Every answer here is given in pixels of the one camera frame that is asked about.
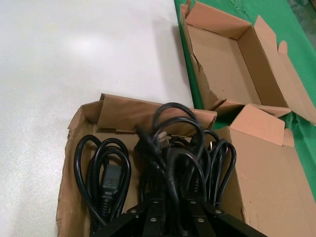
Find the black cable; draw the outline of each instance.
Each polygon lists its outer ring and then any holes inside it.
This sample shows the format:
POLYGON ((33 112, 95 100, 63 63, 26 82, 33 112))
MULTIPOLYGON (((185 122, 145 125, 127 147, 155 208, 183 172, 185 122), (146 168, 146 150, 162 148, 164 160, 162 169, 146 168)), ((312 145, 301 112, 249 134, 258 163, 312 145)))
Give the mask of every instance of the black cable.
POLYGON ((101 142, 93 135, 84 136, 75 151, 74 173, 78 189, 89 209, 91 234, 121 214, 131 177, 131 165, 125 144, 116 138, 101 142), (83 181, 81 156, 85 144, 92 141, 97 149, 89 162, 86 182, 83 181), (110 165, 109 160, 116 155, 123 167, 110 165), (104 167, 101 183, 101 166, 104 167))
POLYGON ((222 196, 232 175, 236 163, 236 151, 232 144, 211 130, 203 130, 197 117, 189 108, 177 104, 168 103, 162 105, 154 115, 152 133, 149 134, 141 127, 136 128, 140 137, 135 151, 144 162, 151 167, 151 172, 143 173, 140 182, 140 201, 143 202, 146 195, 146 186, 153 173, 156 180, 162 180, 167 195, 171 198, 173 211, 177 215, 179 234, 186 232, 181 223, 180 199, 187 195, 196 194, 201 201, 211 203, 215 208, 221 208, 222 196), (184 111, 189 117, 169 118, 158 123, 162 112, 169 108, 177 108, 184 111), (192 125, 196 134, 188 142, 182 137, 169 139, 169 146, 161 147, 158 136, 168 126, 175 123, 188 123, 192 125), (205 136, 211 135, 215 142, 212 148, 205 145, 205 136), (231 152, 229 167, 224 173, 228 151, 231 152))

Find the white table surface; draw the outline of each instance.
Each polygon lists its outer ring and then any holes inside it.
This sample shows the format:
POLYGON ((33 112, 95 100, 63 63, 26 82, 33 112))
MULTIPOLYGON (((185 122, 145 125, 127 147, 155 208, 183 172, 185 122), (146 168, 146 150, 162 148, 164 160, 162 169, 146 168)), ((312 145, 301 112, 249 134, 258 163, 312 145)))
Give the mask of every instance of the white table surface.
POLYGON ((4 0, 0 236, 55 237, 67 126, 102 92, 193 107, 173 0, 4 0))

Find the open cardboard box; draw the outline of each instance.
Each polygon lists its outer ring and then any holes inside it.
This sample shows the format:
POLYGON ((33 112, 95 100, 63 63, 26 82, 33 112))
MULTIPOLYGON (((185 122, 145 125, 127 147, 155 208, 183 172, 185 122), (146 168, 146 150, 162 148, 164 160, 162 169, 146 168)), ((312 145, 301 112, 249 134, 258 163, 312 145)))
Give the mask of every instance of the open cardboard box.
POLYGON ((290 110, 316 124, 316 109, 273 30, 196 2, 180 18, 206 110, 225 114, 246 104, 280 117, 290 110))
MULTIPOLYGON (((101 141, 116 137, 125 143, 132 166, 130 186, 124 210, 137 205, 139 173, 133 160, 133 150, 138 142, 134 132, 136 125, 148 131, 151 129, 153 114, 161 104, 103 94, 99 101, 82 105, 69 125, 68 141, 65 148, 65 163, 60 185, 56 221, 59 237, 88 237, 89 213, 83 203, 74 176, 74 155, 79 140, 88 134, 101 141)), ((216 112, 192 110, 204 129, 212 128, 216 112)), ((160 122, 176 116, 187 116, 179 109, 170 108, 160 116, 160 122)), ((165 130, 168 134, 190 136, 194 128, 188 124, 173 124, 165 130)), ((85 145, 82 153, 82 172, 87 169, 93 147, 85 145)))
POLYGON ((316 204, 284 121, 246 105, 215 132, 237 152, 223 210, 269 237, 315 237, 316 204))

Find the coiled cable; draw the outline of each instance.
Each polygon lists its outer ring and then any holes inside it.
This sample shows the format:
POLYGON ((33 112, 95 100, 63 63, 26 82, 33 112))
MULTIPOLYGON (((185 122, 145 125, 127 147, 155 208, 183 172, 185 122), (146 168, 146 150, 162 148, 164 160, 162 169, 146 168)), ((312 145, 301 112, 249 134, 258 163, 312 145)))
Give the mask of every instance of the coiled cable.
POLYGON ((75 151, 74 173, 78 189, 89 209, 91 234, 93 234, 122 213, 131 177, 128 150, 125 144, 117 138, 109 138, 101 142, 93 135, 86 135, 81 138, 75 151), (83 148, 88 141, 93 142, 97 149, 89 162, 86 182, 84 182, 81 170, 81 156, 83 148), (113 155, 122 161, 122 172, 120 167, 110 167, 109 160, 114 157, 113 155), (102 166, 104 167, 102 175, 102 177, 105 177, 104 182, 107 182, 107 175, 114 175, 117 178, 116 187, 113 187, 112 183, 100 184, 99 177, 102 166))
MULTIPOLYGON (((136 127, 136 132, 140 141, 135 151, 141 154, 145 165, 151 168, 151 171, 143 173, 141 178, 141 201, 145 199, 148 180, 156 178, 162 181, 163 185, 160 186, 167 190, 178 216, 177 220, 181 220, 180 199, 186 198, 189 194, 195 193, 200 196, 201 201, 208 202, 215 208, 221 208, 222 196, 236 163, 236 150, 232 144, 220 139, 214 131, 204 130, 194 113, 178 103, 168 103, 157 110, 153 118, 152 133, 146 132, 139 126, 136 127), (159 124, 159 116, 169 108, 180 109, 188 117, 174 117, 159 124), (171 137, 169 146, 161 148, 159 134, 168 126, 179 122, 190 124, 195 128, 196 133, 191 141, 183 137, 171 137), (205 145, 205 137, 208 135, 215 140, 211 143, 212 146, 205 145), (228 152, 231 153, 231 160, 226 169, 228 152)), ((186 235, 181 222, 177 221, 176 226, 179 234, 186 235)))

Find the green surface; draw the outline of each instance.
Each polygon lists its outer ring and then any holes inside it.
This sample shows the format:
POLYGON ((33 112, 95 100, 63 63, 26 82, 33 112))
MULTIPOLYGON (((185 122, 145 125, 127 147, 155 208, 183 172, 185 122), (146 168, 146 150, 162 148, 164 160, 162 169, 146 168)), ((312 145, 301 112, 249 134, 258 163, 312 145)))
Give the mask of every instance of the green surface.
MULTIPOLYGON (((179 17, 180 4, 186 1, 174 1, 179 17)), ((278 44, 282 40, 288 43, 289 57, 311 100, 314 105, 316 104, 316 52, 286 0, 200 0, 200 2, 245 19, 252 24, 257 16, 261 15, 276 33, 278 44)), ((197 80, 181 26, 180 34, 194 106, 202 109, 197 80)), ((229 115, 219 118, 215 123, 215 128, 229 125, 234 117, 235 115, 229 115)), ((286 127, 290 128, 294 134, 295 147, 316 200, 316 127, 295 113, 290 113, 282 119, 286 127)))

